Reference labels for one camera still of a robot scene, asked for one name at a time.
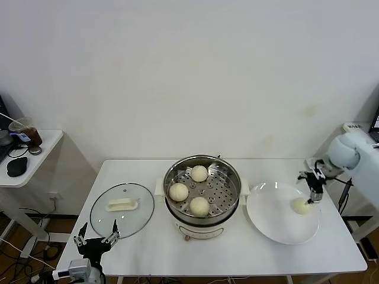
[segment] glass lid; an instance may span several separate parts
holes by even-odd
[[[120,238],[129,237],[149,222],[154,212],[154,197],[136,183],[122,183],[99,196],[91,209],[90,222],[102,237],[112,233],[116,220]]]

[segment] white wall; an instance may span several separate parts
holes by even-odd
[[[2,0],[0,87],[108,158],[308,157],[369,121],[377,1]]]

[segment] steamed bun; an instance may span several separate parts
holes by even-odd
[[[189,204],[189,209],[196,217],[205,217],[209,213],[210,205],[204,197],[196,197]]]
[[[196,182],[203,182],[208,178],[208,170],[203,166],[195,166],[191,171],[191,178]]]
[[[170,186],[169,195],[174,201],[184,201],[188,197],[188,188],[183,183],[176,183]]]

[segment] white table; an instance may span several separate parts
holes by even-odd
[[[10,188],[20,188],[26,185],[63,136],[62,130],[38,130],[38,133],[42,138],[42,144],[40,146],[42,148],[42,152],[36,156],[33,156],[29,152],[26,152],[26,154],[23,155],[23,157],[28,158],[27,170],[24,174],[18,177],[10,177],[7,175],[7,164],[14,158],[6,157],[0,163],[0,208],[4,210],[4,214],[11,219],[11,222],[8,224],[0,237],[4,238],[8,234],[14,222],[19,223],[34,236],[24,247],[21,257],[27,257],[29,252],[33,249],[36,239],[47,240],[48,235],[44,228],[49,220],[44,220],[44,222],[39,225],[26,216],[19,209],[19,203],[9,194],[9,191],[11,190]],[[50,240],[64,241],[64,237],[62,237],[61,234],[55,236],[54,233],[52,233],[50,235]]]
[[[81,258],[73,243],[97,197],[110,187],[136,182],[154,191],[174,160],[107,160],[87,197],[70,239],[59,260],[58,269],[67,269],[71,260]],[[228,160],[250,187],[265,180],[296,184],[302,159]],[[307,193],[305,183],[297,187]],[[119,240],[105,253],[101,264],[111,276],[274,276],[313,275],[309,283],[322,283],[337,273],[367,268],[348,229],[327,192],[320,205],[320,229],[308,243],[288,246],[262,235],[238,207],[225,232],[214,239],[184,241],[174,227],[164,203],[156,202],[149,223],[137,234]],[[98,237],[88,225],[86,238]]]

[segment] floor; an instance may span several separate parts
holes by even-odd
[[[7,223],[9,222],[9,219],[6,217],[0,217],[0,232],[4,230],[4,228],[7,226]],[[56,233],[70,233],[73,226],[75,225],[75,220],[51,220],[46,228],[47,231],[50,232],[56,232]],[[27,242],[27,240],[30,237],[30,233],[26,231],[23,227],[19,225],[15,225],[12,229],[12,231],[9,233],[7,240],[11,242],[14,246],[18,247],[19,249],[24,246],[24,244]],[[379,230],[376,230],[372,232],[369,236],[373,246],[375,247],[376,251],[379,252]],[[42,253],[38,253],[39,251],[43,250],[46,246],[46,243],[38,243],[33,250],[33,253],[37,253],[34,257],[42,257]],[[19,253],[18,251],[14,250],[12,247],[10,247],[7,244],[1,244],[0,245],[0,284],[6,284],[6,283],[28,283],[29,277],[26,276],[25,273],[30,274],[32,273],[31,268],[27,267],[24,271],[23,266],[21,264],[17,265],[17,270],[15,271],[17,257]],[[58,263],[58,259],[52,260],[52,261],[46,261],[48,264],[52,266],[56,266]],[[25,263],[27,260],[20,260],[21,263]],[[33,268],[34,274],[38,273],[40,269],[43,268],[43,264],[39,263],[36,260],[29,260],[28,264],[30,264]],[[374,262],[368,263],[368,269],[366,272],[362,273],[349,273],[344,275],[337,275],[333,278],[331,278],[330,283],[329,281],[325,282],[325,284],[379,284],[379,271],[375,272],[375,274],[372,275],[372,273],[376,269],[376,264]],[[295,284],[298,284],[301,282],[302,279],[306,278],[306,276],[294,276],[293,281]],[[227,284],[228,282],[226,280],[222,280],[223,278],[209,278],[209,277],[182,277],[177,278],[181,283],[180,284],[209,284],[212,281],[221,279],[221,281],[218,281],[220,284]],[[148,281],[145,277],[142,277],[138,280],[138,278],[135,277],[125,277],[123,284],[137,284],[139,281],[140,284],[148,284]],[[59,284],[65,284],[68,283],[69,280],[60,280]],[[107,283],[108,284],[116,284],[117,278],[116,277],[108,277]],[[151,284],[161,284],[161,278],[160,277],[151,277],[150,279]],[[248,279],[235,279],[236,284],[285,284],[286,279],[282,276],[276,276],[276,277],[249,277]]]

